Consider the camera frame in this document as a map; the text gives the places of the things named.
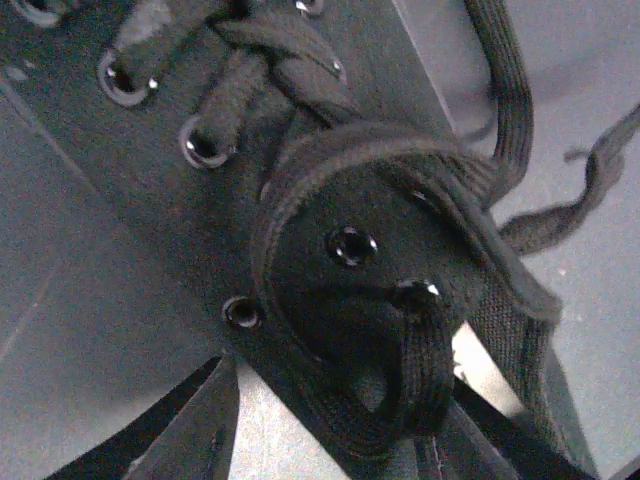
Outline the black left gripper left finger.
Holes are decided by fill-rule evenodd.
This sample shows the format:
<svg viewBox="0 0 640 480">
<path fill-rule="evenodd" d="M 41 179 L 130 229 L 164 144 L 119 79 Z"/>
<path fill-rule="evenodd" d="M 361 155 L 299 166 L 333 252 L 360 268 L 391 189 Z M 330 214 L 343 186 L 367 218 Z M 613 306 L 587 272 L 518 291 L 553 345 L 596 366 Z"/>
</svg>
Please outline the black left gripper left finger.
<svg viewBox="0 0 640 480">
<path fill-rule="evenodd" d="M 239 417 L 232 356 L 214 356 L 51 479 L 226 479 Z"/>
</svg>

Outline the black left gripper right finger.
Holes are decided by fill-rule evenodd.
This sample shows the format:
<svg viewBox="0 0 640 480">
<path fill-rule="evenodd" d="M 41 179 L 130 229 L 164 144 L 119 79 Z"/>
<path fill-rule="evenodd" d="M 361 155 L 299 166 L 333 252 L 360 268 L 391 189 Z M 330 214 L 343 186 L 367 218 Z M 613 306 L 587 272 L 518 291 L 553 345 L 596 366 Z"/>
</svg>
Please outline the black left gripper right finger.
<svg viewBox="0 0 640 480">
<path fill-rule="evenodd" d="M 590 479 L 456 378 L 439 434 L 442 479 Z"/>
</svg>

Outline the black canvas shoe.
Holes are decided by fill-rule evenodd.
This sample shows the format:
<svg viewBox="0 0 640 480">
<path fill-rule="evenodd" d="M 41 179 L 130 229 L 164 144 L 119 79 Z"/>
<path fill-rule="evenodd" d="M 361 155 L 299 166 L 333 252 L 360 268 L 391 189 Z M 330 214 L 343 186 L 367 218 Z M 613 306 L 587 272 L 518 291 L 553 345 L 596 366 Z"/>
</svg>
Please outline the black canvas shoe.
<svg viewBox="0 0 640 480">
<path fill-rule="evenodd" d="M 559 299 L 425 122 L 379 1 L 5 1 L 1 57 L 72 170 L 352 475 L 440 477 L 456 378 L 585 470 Z"/>
</svg>

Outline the black shoelace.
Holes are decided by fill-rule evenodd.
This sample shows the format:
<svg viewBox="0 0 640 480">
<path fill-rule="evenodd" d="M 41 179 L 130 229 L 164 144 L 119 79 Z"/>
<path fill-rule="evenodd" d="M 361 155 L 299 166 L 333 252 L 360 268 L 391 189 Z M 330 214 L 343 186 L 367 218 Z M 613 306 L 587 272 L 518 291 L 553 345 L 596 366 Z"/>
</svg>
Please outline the black shoelace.
<svg viewBox="0 0 640 480">
<path fill-rule="evenodd" d="M 466 174 L 483 209 L 493 206 L 524 178 L 534 139 L 532 92 L 506 4 L 503 1 L 466 1 L 467 15 L 487 60 L 495 102 L 497 127 L 493 155 L 476 158 Z M 515 216 L 499 234 L 520 255 L 549 249 L 568 238 L 604 200 L 624 167 L 622 151 L 639 130 L 639 108 L 634 107 L 607 129 L 588 150 L 573 150 L 567 162 L 584 158 L 585 184 L 572 203 Z"/>
</svg>

